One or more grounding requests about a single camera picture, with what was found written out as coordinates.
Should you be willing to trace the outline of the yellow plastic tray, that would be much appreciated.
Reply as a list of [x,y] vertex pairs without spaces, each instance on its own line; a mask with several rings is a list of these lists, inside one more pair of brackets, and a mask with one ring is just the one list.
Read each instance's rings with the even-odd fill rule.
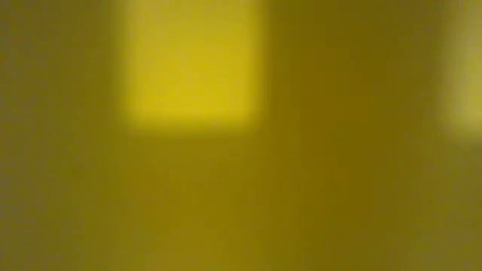
[[0,0],[0,271],[482,271],[482,0]]

